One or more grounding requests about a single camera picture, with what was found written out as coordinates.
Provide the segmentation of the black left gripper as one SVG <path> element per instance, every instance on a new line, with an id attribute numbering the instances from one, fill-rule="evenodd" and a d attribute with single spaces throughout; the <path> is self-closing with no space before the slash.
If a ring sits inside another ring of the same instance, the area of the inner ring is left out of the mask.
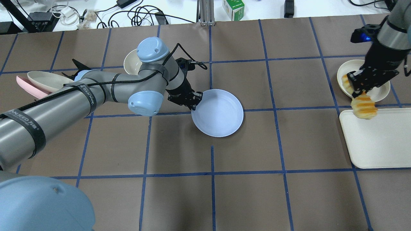
<path id="1" fill-rule="evenodd" d="M 191 88 L 191 84 L 188 80 L 184 80 L 180 86 L 175 89 L 167 90 L 169 94 L 167 100 L 186 107 L 191 107 L 192 111 L 196 110 L 196 107 L 201 102 L 204 93 L 201 91 L 194 91 Z"/>

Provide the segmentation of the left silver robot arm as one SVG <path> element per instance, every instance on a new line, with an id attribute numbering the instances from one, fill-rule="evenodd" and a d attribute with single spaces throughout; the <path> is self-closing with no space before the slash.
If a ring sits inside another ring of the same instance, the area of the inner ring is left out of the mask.
<path id="1" fill-rule="evenodd" d="M 45 176 L 9 173 L 41 152 L 48 141 L 105 102 L 127 104 L 141 116 L 158 113 L 168 100 L 195 110 L 202 92 L 187 80 L 189 65 L 157 37 L 144 39 L 136 53 L 137 75 L 91 70 L 76 60 L 74 82 L 20 108 L 1 114 L 1 230 L 91 231 L 95 224 L 90 199 L 70 184 Z"/>

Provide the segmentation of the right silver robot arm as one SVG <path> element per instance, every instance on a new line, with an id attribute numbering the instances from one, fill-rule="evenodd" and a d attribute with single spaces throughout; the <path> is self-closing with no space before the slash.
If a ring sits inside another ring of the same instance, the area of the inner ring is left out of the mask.
<path id="1" fill-rule="evenodd" d="M 410 53 L 410 1 L 398 0 L 380 24 L 367 24 L 351 35 L 352 43 L 371 41 L 358 71 L 347 74 L 356 98 L 380 87 L 399 74 L 398 67 Z"/>

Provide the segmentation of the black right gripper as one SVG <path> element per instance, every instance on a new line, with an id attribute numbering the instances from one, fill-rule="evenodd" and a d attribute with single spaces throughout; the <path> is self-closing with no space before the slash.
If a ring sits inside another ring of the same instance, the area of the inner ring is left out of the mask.
<path id="1" fill-rule="evenodd" d="M 399 74 L 397 68 L 407 55 L 407 49 L 398 50 L 373 42 L 365 56 L 361 71 L 347 73 L 353 89 L 352 98 L 366 94 L 370 88 L 380 87 Z"/>

